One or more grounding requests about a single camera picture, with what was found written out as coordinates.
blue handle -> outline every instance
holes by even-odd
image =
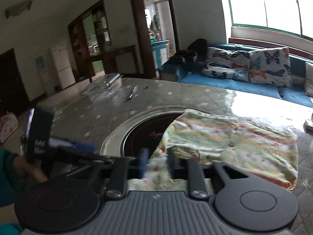
[[[143,178],[146,172],[146,164],[149,160],[149,149],[142,148],[139,156],[140,178]]]

metal bolt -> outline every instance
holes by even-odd
[[[231,141],[229,142],[229,146],[230,146],[230,147],[235,146],[235,141],[234,141],[234,140],[231,140]]]
[[[195,198],[202,199],[207,197],[208,194],[205,191],[192,191],[191,195]]]
[[[106,192],[106,196],[110,198],[118,198],[122,196],[122,192],[119,190],[109,190]]]

person's arm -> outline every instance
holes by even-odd
[[[30,164],[24,156],[7,150],[0,151],[0,207],[15,201],[18,193],[24,189],[28,175],[34,176],[38,182],[47,181],[39,162]]]
[[[0,207],[13,203],[22,189],[18,188],[19,180],[13,172],[12,164],[16,156],[6,150],[0,151]]]
[[[22,231],[21,227],[17,224],[3,224],[0,225],[0,234],[5,235],[18,235]]]

black bag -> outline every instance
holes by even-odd
[[[190,50],[179,50],[167,63],[181,65],[187,71],[193,71],[198,63],[197,53]]]

butterfly pillow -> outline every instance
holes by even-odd
[[[221,63],[233,69],[248,70],[251,54],[248,51],[229,51],[220,48],[208,47],[206,62]]]
[[[292,87],[288,48],[267,48],[250,51],[250,81]]]
[[[206,68],[201,71],[201,74],[203,76],[220,79],[232,79],[245,82],[249,81],[248,72],[241,69],[220,68],[207,65]]]

